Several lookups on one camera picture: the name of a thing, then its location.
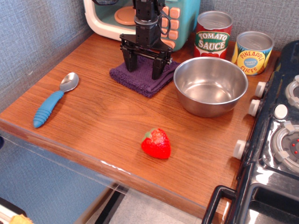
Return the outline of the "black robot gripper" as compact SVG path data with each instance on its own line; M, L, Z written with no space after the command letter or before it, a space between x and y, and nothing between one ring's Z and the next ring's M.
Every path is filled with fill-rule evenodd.
M160 78L166 64L172 62L172 47L161 40L161 35L168 34L162 31L162 19L156 18L144 21L135 18L135 34L121 34L121 50L126 68L133 72L137 68L137 57L143 56L153 60L152 79Z

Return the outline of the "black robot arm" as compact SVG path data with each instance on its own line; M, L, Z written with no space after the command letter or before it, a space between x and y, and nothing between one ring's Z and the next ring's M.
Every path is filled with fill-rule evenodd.
M152 79L160 78L165 66L171 63L173 48L161 40L162 18L167 17L164 0L134 0L135 34L121 34L121 50L128 71L137 69L138 56L153 60Z

